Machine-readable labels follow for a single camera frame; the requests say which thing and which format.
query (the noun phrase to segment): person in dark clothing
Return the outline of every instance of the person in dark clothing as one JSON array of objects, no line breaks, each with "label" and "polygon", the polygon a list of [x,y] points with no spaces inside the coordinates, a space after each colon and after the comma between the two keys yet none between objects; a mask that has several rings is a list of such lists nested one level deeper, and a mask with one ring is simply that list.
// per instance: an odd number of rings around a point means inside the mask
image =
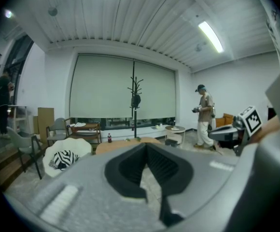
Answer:
[{"label": "person in dark clothing", "polygon": [[0,137],[9,139],[7,134],[8,105],[10,102],[10,87],[12,86],[7,71],[0,77]]}]

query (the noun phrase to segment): bottle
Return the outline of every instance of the bottle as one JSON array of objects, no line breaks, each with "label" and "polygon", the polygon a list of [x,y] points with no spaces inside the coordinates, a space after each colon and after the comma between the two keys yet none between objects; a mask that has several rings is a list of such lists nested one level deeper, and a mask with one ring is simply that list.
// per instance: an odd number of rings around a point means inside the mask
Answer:
[{"label": "bottle", "polygon": [[111,137],[110,133],[108,134],[108,143],[112,143],[112,137]]}]

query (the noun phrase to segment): roller shade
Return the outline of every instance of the roller shade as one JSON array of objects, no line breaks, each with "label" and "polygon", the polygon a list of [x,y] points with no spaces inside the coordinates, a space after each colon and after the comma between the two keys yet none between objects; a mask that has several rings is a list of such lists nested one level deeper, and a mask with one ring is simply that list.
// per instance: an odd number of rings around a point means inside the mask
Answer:
[{"label": "roller shade", "polygon": [[135,62],[135,76],[142,90],[137,119],[175,117],[175,73],[154,65]]},{"label": "roller shade", "polygon": [[79,55],[71,86],[70,116],[85,118],[131,117],[133,61]]}]

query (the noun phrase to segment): gray chair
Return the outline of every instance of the gray chair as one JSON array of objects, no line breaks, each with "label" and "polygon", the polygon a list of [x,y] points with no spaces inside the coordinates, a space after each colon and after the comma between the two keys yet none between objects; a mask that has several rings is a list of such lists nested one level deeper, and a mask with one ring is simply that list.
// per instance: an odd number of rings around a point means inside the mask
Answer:
[{"label": "gray chair", "polygon": [[10,136],[11,142],[13,145],[18,149],[21,165],[23,168],[23,171],[26,172],[23,161],[22,161],[22,153],[29,154],[31,159],[36,165],[36,169],[39,175],[40,180],[42,179],[42,176],[39,172],[39,168],[35,159],[35,149],[38,148],[39,150],[42,150],[37,137],[21,137],[18,133],[16,133],[13,129],[10,127],[7,127],[8,134]]},{"label": "gray chair", "polygon": [[[56,131],[66,131],[66,122],[64,118],[57,118],[54,122],[54,125],[52,126],[48,126],[46,128],[46,133],[47,133],[47,142],[48,142],[48,146],[50,147],[50,143],[49,141],[52,141],[53,143],[55,143],[55,141],[59,141],[59,140],[64,140],[67,138],[66,134],[57,134]],[[55,134],[53,136],[50,136],[50,132],[54,131]]]}]

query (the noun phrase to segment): brown t-shirt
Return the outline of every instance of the brown t-shirt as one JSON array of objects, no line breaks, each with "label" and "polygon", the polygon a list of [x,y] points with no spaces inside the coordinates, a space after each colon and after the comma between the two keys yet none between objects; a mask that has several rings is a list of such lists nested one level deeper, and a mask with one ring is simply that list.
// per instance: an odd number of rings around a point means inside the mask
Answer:
[{"label": "brown t-shirt", "polygon": [[[200,105],[202,107],[213,106],[213,98],[209,93],[206,93],[205,96],[201,96]],[[198,121],[201,122],[210,122],[211,120],[211,111],[200,111]]]}]

